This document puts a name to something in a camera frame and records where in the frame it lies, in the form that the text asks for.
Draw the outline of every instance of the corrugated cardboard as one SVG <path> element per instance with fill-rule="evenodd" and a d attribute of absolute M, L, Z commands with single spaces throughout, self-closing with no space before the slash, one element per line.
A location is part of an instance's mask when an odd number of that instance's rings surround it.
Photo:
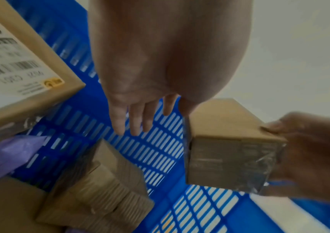
<path fill-rule="evenodd" d="M 234 99 L 210 100 L 184 123 L 188 184 L 258 193 L 286 143 Z"/>
<path fill-rule="evenodd" d="M 101 140 L 62 174 L 37 221 L 91 233 L 130 233 L 153 206 L 143 172 Z"/>
<path fill-rule="evenodd" d="M 5 0 L 0 0 L 0 23 L 38 57 L 37 61 L 43 61 L 65 81 L 63 85 L 0 108 L 1 141 L 32 127 L 50 107 L 71 97 L 84 83 Z"/>
<path fill-rule="evenodd" d="M 0 233 L 62 233 L 63 228 L 34 218 L 46 193 L 10 177 L 0 179 Z"/>

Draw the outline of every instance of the blue plastic crate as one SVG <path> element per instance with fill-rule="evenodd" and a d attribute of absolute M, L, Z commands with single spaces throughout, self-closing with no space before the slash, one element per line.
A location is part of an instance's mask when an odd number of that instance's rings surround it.
<path fill-rule="evenodd" d="M 13 176 L 49 191 L 62 170 L 104 138 L 140 167 L 154 209 L 138 233 L 283 232 L 244 193 L 186 185 L 182 160 L 182 119 L 162 115 L 161 103 L 149 133 L 116 135 L 98 82 L 88 39 L 87 12 L 74 0 L 9 0 L 86 88 L 59 105 L 27 134 L 48 136 L 44 146 Z M 330 205 L 295 200 L 330 228 Z"/>

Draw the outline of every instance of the small cardboard box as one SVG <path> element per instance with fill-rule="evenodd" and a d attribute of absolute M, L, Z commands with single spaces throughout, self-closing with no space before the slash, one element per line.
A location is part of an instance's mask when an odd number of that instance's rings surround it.
<path fill-rule="evenodd" d="M 91 233 L 130 233 L 153 206 L 142 170 L 101 140 L 64 171 L 37 221 Z"/>
<path fill-rule="evenodd" d="M 259 193 L 286 140 L 234 99 L 213 99 L 184 119 L 186 182 Z"/>
<path fill-rule="evenodd" d="M 0 233 L 62 233 L 63 228 L 34 219 L 46 198 L 34 186 L 10 177 L 0 179 Z"/>
<path fill-rule="evenodd" d="M 0 0 L 0 141 L 24 131 L 84 83 Z"/>

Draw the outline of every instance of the white floor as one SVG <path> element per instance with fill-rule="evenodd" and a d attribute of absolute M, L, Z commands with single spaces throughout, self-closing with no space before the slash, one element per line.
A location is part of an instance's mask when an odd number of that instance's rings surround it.
<path fill-rule="evenodd" d="M 256 0 L 247 54 L 217 97 L 263 121 L 292 110 L 330 116 L 330 1 Z M 252 199 L 287 233 L 330 232 L 289 199 Z"/>

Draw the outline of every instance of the person's right hand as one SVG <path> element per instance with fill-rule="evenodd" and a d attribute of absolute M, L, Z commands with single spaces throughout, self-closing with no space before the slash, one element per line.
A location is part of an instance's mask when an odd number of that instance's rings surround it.
<path fill-rule="evenodd" d="M 230 80 L 246 50 L 252 0 L 91 0 L 92 56 L 113 129 L 150 130 L 158 101 L 190 114 Z"/>
<path fill-rule="evenodd" d="M 262 195 L 310 198 L 330 202 L 330 118 L 292 112 L 263 129 L 285 136 L 288 145 Z"/>

